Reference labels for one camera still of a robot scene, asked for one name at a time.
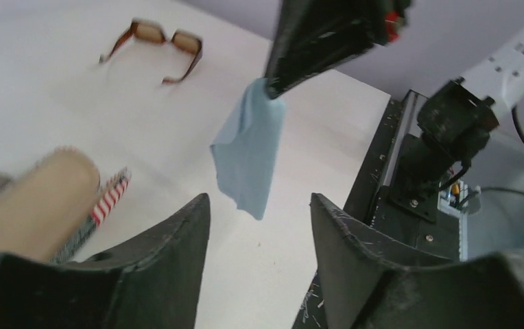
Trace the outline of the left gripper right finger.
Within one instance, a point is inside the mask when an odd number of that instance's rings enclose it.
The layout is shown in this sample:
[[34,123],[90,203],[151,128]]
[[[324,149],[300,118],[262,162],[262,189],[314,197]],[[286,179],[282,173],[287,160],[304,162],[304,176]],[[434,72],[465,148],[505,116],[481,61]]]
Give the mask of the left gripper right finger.
[[524,251],[463,263],[396,241],[311,196],[330,328],[524,328]]

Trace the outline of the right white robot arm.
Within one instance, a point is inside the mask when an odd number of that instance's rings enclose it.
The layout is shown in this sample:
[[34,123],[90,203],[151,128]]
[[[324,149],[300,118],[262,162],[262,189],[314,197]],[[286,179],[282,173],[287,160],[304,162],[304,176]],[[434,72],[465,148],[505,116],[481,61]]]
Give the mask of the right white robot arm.
[[[265,70],[276,99],[295,86],[395,41],[410,1],[283,1]],[[419,137],[408,136],[396,161],[390,201],[434,222],[448,192],[488,143],[500,119],[524,98],[524,28],[488,58],[448,81],[418,113]]]

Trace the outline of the flag print glasses case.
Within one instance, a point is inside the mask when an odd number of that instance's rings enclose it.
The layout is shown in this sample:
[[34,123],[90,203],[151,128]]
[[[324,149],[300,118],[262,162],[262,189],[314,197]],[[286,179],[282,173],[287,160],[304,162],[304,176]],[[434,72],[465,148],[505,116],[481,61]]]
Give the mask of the flag print glasses case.
[[122,198],[130,170],[106,183],[95,163],[73,147],[55,149],[16,180],[0,175],[0,252],[63,263]]

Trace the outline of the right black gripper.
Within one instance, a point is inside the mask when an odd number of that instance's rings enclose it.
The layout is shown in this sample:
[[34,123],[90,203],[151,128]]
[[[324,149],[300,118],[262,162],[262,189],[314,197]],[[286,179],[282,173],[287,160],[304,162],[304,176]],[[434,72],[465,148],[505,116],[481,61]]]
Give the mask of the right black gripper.
[[265,91],[276,99],[304,81],[375,46],[396,41],[408,25],[412,0],[281,3],[265,70]]

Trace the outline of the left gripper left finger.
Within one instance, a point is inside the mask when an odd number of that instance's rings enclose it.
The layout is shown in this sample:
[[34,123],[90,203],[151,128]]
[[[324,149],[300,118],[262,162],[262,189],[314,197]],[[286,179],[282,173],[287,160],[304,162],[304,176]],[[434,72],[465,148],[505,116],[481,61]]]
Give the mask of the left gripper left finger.
[[81,263],[0,253],[0,328],[193,328],[210,226],[202,193]]

